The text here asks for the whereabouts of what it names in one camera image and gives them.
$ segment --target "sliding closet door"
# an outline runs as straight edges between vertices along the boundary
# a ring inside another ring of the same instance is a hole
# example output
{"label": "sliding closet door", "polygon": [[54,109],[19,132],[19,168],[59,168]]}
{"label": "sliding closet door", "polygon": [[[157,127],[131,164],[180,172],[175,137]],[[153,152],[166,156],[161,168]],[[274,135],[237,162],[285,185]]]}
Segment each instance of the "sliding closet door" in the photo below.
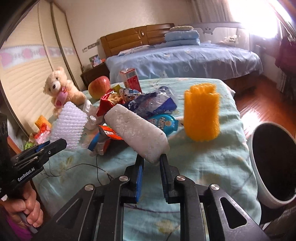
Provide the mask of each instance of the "sliding closet door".
{"label": "sliding closet door", "polygon": [[37,131],[39,115],[52,116],[51,98],[43,93],[52,72],[39,28],[38,4],[19,23],[0,50],[0,80],[8,105],[26,133]]}
{"label": "sliding closet door", "polygon": [[78,89],[85,90],[86,87],[80,77],[82,74],[81,64],[70,36],[66,15],[54,3],[51,3],[51,7],[52,17],[57,31],[57,40],[60,41],[62,46],[66,64],[69,66],[69,71],[72,73],[73,81]]}
{"label": "sliding closet door", "polygon": [[52,23],[52,16],[50,12],[50,3],[45,0],[41,0],[38,7],[40,32],[43,39],[45,51],[49,59],[49,63],[53,70],[57,69],[58,67],[63,67],[68,80],[71,80],[72,77],[69,74],[54,32],[54,26]]}

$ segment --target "purple sleeve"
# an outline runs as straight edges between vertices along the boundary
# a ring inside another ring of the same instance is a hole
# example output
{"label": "purple sleeve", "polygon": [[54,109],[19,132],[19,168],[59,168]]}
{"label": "purple sleeve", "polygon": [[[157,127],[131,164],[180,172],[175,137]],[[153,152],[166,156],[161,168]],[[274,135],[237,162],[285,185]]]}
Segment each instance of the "purple sleeve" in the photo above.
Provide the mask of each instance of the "purple sleeve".
{"label": "purple sleeve", "polygon": [[6,220],[9,223],[10,227],[14,231],[14,233],[18,236],[21,241],[30,241],[32,238],[32,233],[29,229],[22,229],[15,222],[11,220],[9,215],[6,215]]}

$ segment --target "orange plastic brush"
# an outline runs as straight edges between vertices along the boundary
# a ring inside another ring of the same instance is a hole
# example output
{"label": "orange plastic brush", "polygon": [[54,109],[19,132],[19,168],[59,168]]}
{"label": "orange plastic brush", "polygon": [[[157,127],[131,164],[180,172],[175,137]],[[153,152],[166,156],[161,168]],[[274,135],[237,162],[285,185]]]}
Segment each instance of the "orange plastic brush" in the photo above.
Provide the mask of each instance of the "orange plastic brush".
{"label": "orange plastic brush", "polygon": [[214,84],[199,84],[184,93],[184,129],[194,141],[210,141],[220,133],[219,94]]}

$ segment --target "blue plastic bag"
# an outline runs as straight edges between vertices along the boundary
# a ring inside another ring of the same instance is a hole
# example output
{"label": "blue plastic bag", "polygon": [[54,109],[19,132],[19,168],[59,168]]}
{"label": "blue plastic bag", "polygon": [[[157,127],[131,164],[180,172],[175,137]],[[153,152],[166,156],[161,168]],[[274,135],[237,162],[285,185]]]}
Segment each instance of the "blue plastic bag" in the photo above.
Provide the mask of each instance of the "blue plastic bag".
{"label": "blue plastic bag", "polygon": [[167,86],[142,94],[124,104],[130,111],[146,119],[156,114],[171,114],[177,108],[177,96]]}

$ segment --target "wardrobe door frame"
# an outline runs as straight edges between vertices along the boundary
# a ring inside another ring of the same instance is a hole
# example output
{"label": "wardrobe door frame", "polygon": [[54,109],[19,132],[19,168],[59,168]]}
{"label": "wardrobe door frame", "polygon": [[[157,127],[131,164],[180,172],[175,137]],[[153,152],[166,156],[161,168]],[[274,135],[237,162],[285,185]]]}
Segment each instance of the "wardrobe door frame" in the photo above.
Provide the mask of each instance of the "wardrobe door frame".
{"label": "wardrobe door frame", "polygon": [[49,1],[49,2],[50,2],[50,12],[51,12],[51,16],[52,16],[52,24],[53,24],[53,26],[54,26],[54,33],[55,33],[55,35],[56,35],[57,42],[58,42],[58,44],[59,44],[59,48],[60,48],[60,50],[61,50],[61,54],[62,54],[62,56],[63,56],[63,59],[64,59],[64,62],[65,62],[65,64],[66,64],[66,67],[67,67],[67,69],[68,69],[68,72],[69,72],[69,74],[70,74],[70,76],[71,76],[71,78],[72,78],[72,80],[73,80],[73,83],[74,83],[74,85],[78,88],[78,85],[77,85],[76,80],[75,80],[75,78],[74,78],[74,75],[73,75],[73,73],[72,73],[72,71],[71,71],[71,68],[70,68],[70,66],[69,66],[69,63],[68,63],[68,61],[67,61],[66,55],[65,55],[64,50],[63,50],[63,47],[62,47],[62,43],[61,43],[60,38],[59,38],[59,34],[58,34],[58,31],[57,31],[56,22],[55,22],[55,20],[54,20],[54,10],[53,10],[53,5],[55,5],[55,6],[56,6],[59,10],[61,10],[61,11],[64,13],[64,15],[65,15],[66,23],[67,23],[67,27],[68,27],[68,30],[69,30],[69,34],[70,34],[70,38],[71,38],[72,44],[73,44],[73,46],[74,46],[75,54],[76,54],[76,56],[77,56],[77,58],[78,58],[78,61],[79,61],[79,64],[80,64],[81,72],[83,72],[83,71],[82,71],[82,64],[81,64],[80,58],[79,58],[78,55],[77,55],[77,50],[76,50],[75,44],[74,44],[74,42],[73,42],[73,38],[72,38],[71,31],[70,31],[70,28],[69,28],[69,24],[68,24],[68,20],[67,20],[66,12],[65,12],[65,11],[64,11],[64,10],[58,5],[58,4],[56,4],[54,1]]}

